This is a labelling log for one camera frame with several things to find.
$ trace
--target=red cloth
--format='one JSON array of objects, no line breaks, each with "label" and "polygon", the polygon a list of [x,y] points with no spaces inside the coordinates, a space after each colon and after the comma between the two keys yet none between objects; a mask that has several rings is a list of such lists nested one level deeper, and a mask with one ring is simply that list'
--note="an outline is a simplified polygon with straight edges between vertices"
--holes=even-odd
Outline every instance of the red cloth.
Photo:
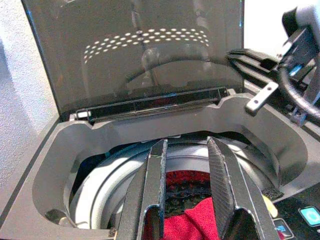
[{"label": "red cloth", "polygon": [[163,240],[219,240],[211,197],[180,216],[164,220]]}]

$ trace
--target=control panel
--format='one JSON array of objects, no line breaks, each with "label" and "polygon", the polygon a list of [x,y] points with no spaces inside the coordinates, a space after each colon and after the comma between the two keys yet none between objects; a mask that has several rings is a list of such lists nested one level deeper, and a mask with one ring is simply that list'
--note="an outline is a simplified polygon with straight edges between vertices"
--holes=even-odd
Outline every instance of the control panel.
[{"label": "control panel", "polygon": [[275,203],[273,220],[282,239],[320,240],[320,183]]}]

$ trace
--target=lid hinge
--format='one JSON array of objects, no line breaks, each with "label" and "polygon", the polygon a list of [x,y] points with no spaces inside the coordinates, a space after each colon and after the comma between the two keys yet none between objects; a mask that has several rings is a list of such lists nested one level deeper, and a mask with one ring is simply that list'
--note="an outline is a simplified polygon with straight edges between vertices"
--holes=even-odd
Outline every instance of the lid hinge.
[{"label": "lid hinge", "polygon": [[91,111],[77,111],[76,113],[70,114],[69,121],[75,121],[75,120],[84,120],[89,121],[89,118],[91,117]]}]

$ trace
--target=white perforated pattern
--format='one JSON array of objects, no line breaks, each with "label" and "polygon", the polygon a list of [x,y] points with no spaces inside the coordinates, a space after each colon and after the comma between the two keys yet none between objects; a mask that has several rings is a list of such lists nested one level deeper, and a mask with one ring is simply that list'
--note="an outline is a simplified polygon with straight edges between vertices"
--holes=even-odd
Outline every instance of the white perforated pattern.
[{"label": "white perforated pattern", "polygon": [[194,28],[160,28],[148,29],[146,31],[137,30],[135,32],[127,32],[123,35],[115,35],[107,37],[102,40],[96,40],[92,44],[85,47],[83,53],[83,60],[86,64],[91,61],[93,57],[100,53],[107,53],[115,51],[120,48],[129,47],[138,44],[152,44],[152,43],[168,43],[174,41],[186,41],[194,44],[201,44],[209,47],[209,40],[203,30],[197,31]]}]

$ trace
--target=black hose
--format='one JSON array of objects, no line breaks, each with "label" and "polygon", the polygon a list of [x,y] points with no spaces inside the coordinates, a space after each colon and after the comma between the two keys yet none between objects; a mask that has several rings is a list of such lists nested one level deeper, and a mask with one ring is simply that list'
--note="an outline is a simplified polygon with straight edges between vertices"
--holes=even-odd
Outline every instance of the black hose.
[{"label": "black hose", "polygon": [[277,81],[280,91],[287,96],[294,104],[296,104],[301,110],[305,111],[310,117],[320,123],[320,109],[306,99],[304,99],[299,92],[297,92],[295,86],[290,82],[289,72],[285,65],[278,68]]}]

